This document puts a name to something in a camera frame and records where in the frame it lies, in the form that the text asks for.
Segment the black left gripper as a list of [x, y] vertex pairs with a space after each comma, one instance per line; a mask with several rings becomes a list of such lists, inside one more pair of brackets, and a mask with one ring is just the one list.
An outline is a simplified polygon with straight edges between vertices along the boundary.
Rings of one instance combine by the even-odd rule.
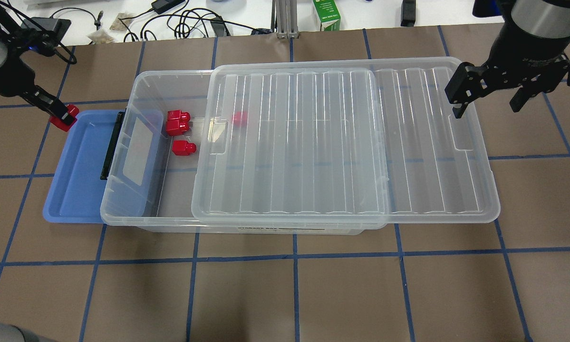
[[28, 104], [58, 119], [66, 119], [70, 116], [69, 108], [39, 85], [33, 85], [22, 90], [18, 96]]

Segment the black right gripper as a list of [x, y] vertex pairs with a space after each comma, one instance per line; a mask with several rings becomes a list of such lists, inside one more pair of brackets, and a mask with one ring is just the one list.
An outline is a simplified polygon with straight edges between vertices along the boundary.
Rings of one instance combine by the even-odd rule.
[[570, 36], [539, 37], [505, 22], [484, 64], [462, 62], [446, 85], [454, 117], [461, 119], [469, 104], [495, 91], [516, 89], [510, 100], [514, 113], [539, 93], [554, 91], [570, 69], [564, 53], [569, 44]]

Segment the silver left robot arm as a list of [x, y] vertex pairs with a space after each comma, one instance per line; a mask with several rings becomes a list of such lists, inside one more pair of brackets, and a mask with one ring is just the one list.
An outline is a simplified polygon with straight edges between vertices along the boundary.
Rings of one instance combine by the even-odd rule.
[[25, 17], [28, 27], [19, 25], [6, 9], [23, 16], [7, 2], [0, 0], [0, 95], [20, 97], [28, 104], [50, 115], [51, 122], [70, 126], [76, 121], [74, 107], [65, 105], [57, 96], [51, 95], [35, 82], [35, 71], [23, 60], [22, 54], [35, 52], [45, 57], [57, 56], [67, 64], [76, 64], [76, 57], [64, 48], [68, 57], [58, 51], [61, 42], [55, 32], [41, 26], [36, 20]]

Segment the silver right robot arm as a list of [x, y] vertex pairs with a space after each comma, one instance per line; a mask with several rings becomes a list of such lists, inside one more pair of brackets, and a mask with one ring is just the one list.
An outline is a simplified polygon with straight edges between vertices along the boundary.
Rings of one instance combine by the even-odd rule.
[[445, 87], [456, 118], [476, 99], [515, 89], [519, 112], [528, 100], [570, 86], [570, 0], [476, 0], [475, 17], [502, 17], [504, 24], [487, 60], [462, 62]]

